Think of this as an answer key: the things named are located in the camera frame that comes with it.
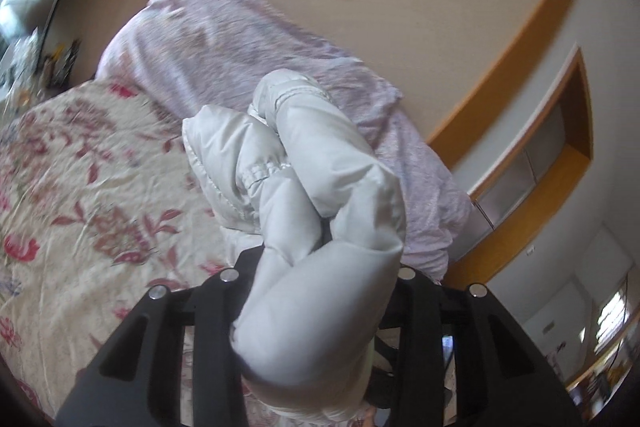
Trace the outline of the beige puffer jacket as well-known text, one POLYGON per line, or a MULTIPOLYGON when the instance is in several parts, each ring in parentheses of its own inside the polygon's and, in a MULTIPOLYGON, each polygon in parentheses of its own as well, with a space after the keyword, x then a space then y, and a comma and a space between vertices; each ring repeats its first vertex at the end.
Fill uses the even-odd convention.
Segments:
POLYGON ((230 340, 252 394, 296 421, 366 411, 373 338, 405 246, 400 183, 310 77, 265 75, 247 112, 182 123, 232 257, 262 246, 230 340))

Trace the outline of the lilac pillow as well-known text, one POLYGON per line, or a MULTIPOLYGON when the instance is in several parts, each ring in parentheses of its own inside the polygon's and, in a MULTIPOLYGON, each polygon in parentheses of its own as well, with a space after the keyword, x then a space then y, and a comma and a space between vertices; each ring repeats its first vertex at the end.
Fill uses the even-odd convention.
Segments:
POLYGON ((208 103, 244 109, 260 78, 280 68, 314 78, 337 101, 375 82, 355 57, 265 0, 149 0, 106 46, 96 75, 186 118, 208 103))
POLYGON ((353 57, 313 60, 308 74, 329 91, 401 184, 407 209, 402 262, 434 282, 448 270, 448 249, 462 232, 471 199, 401 106, 402 93, 353 57))

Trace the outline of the right lilac pillow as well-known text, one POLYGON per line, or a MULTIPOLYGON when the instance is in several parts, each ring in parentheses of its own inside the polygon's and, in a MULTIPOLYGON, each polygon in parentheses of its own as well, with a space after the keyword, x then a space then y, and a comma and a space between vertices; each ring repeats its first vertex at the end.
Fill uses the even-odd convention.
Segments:
POLYGON ((313 60, 308 74, 329 91, 401 184, 407 209, 402 262, 434 282, 448 270, 448 249, 462 232, 471 199, 401 106, 402 93, 353 57, 313 60))

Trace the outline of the floral bed cover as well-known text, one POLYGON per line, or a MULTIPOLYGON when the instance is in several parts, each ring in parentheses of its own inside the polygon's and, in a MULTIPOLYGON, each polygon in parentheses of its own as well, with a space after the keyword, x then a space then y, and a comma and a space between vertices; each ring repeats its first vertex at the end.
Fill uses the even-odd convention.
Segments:
POLYGON ((1 132, 1 355, 52 417, 145 291, 232 258, 184 153, 142 91, 90 81, 1 132))

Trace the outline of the left lilac pillow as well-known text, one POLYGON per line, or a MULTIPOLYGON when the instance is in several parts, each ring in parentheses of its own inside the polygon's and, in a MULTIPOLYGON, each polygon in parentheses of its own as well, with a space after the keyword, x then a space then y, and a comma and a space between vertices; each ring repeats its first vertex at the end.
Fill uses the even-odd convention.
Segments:
POLYGON ((96 75, 186 118, 208 103, 244 109, 260 78, 280 68, 314 78, 337 101, 375 82, 355 57, 265 0, 149 0, 106 46, 96 75))

